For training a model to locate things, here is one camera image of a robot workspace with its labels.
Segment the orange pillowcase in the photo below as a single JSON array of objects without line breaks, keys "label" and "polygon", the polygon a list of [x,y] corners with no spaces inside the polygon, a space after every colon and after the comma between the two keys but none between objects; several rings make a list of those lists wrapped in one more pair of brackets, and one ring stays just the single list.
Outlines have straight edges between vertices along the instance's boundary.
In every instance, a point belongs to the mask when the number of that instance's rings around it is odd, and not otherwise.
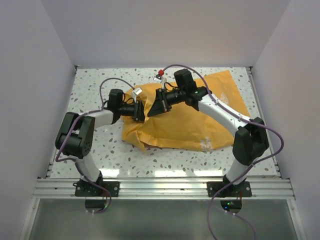
[{"label": "orange pillowcase", "polygon": [[[247,107],[237,85],[228,70],[212,73],[204,80],[196,79],[202,87],[205,83],[220,101],[249,116]],[[211,151],[233,145],[234,137],[216,120],[179,103],[172,109],[154,117],[146,117],[143,122],[123,116],[122,140],[139,148],[142,152],[147,146],[174,148],[192,151]]]}]

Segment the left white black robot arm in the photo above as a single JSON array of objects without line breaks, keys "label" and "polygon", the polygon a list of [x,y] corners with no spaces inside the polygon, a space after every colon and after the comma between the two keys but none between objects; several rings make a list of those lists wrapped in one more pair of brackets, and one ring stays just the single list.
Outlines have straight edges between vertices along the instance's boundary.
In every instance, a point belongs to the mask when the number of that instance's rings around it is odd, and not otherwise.
[{"label": "left white black robot arm", "polygon": [[121,116],[143,122],[144,104],[138,99],[141,93],[140,87],[134,88],[131,97],[126,98],[121,89],[112,89],[108,99],[102,100],[100,109],[82,114],[67,112],[63,118],[55,139],[55,161],[74,162],[81,180],[87,182],[87,192],[92,196],[99,196],[104,190],[102,173],[91,155],[94,132],[100,127],[115,124]]}]

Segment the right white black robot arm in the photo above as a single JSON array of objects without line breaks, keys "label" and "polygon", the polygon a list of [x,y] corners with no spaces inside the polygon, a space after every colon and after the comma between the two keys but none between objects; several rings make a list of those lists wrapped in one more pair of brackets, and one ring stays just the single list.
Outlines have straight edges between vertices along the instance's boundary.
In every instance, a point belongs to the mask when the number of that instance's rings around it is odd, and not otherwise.
[{"label": "right white black robot arm", "polygon": [[222,125],[233,135],[233,163],[223,177],[223,192],[235,196],[241,190],[241,183],[246,179],[247,170],[254,161],[269,148],[269,141],[264,121],[245,116],[221,102],[208,88],[197,86],[191,72],[184,68],[174,73],[176,86],[166,89],[164,71],[160,70],[154,79],[161,83],[155,91],[155,100],[148,112],[148,117],[167,113],[179,103],[194,108]]}]

